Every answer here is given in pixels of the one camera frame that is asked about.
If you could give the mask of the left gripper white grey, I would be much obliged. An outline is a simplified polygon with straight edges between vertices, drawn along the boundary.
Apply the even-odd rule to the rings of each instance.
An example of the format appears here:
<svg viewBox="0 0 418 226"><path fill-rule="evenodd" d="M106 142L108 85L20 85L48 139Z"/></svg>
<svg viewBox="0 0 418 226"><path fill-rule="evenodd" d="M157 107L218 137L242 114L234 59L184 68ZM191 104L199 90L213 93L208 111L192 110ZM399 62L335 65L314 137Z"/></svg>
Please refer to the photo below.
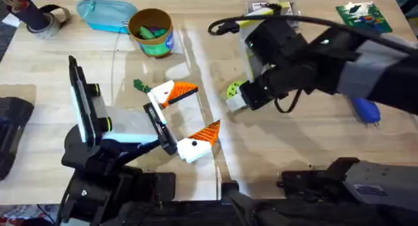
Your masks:
<svg viewBox="0 0 418 226"><path fill-rule="evenodd" d="M80 172L113 172L154 148L192 163L208 154L208 141L183 138L176 141L156 109L166 108L198 92L189 82L170 80L147 93L142 110L126 110L104 103L101 94L71 86L76 125L65 137L61 164Z"/></svg>

